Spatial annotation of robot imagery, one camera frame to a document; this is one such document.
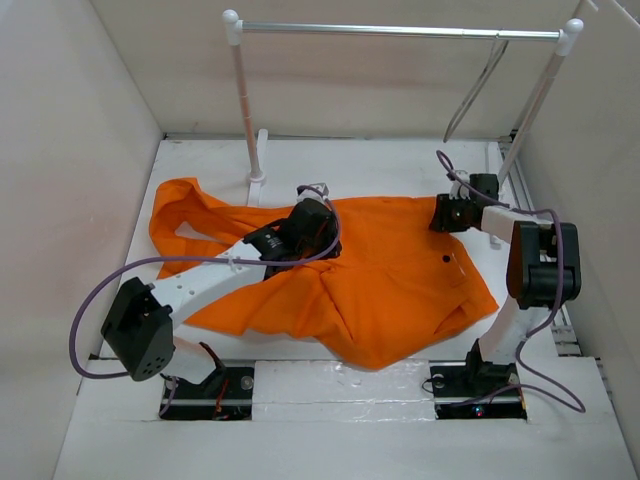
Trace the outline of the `orange trousers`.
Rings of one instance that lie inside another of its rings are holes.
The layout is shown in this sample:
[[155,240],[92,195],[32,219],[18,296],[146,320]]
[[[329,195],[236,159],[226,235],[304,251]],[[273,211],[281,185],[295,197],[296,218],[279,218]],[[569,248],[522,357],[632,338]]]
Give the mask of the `orange trousers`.
[[429,225],[432,197],[340,199],[342,250],[206,306],[194,327],[312,337],[381,369],[455,336],[498,305],[463,244]]

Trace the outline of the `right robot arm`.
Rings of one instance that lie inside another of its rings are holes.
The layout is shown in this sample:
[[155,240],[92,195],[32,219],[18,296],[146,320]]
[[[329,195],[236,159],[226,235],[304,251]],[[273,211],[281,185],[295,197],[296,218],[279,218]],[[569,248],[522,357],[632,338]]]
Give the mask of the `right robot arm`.
[[450,192],[436,198],[430,230],[477,229],[509,247],[507,298],[463,365],[432,373],[438,395],[484,397],[503,393],[517,372],[527,341],[549,325],[565,302],[581,291],[579,234],[552,210],[526,211],[499,199],[494,174],[448,173]]

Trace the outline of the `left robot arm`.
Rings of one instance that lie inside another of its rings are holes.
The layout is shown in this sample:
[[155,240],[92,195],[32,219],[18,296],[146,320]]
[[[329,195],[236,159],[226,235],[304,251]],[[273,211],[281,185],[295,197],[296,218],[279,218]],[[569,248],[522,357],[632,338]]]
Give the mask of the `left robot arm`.
[[288,217],[249,233],[210,261],[151,284],[137,277],[125,281],[102,325],[103,339],[132,380],[174,377],[199,395],[212,396],[222,387],[222,361],[206,343],[179,338],[175,329],[243,287],[307,259],[338,256],[339,235],[335,210],[305,198]]

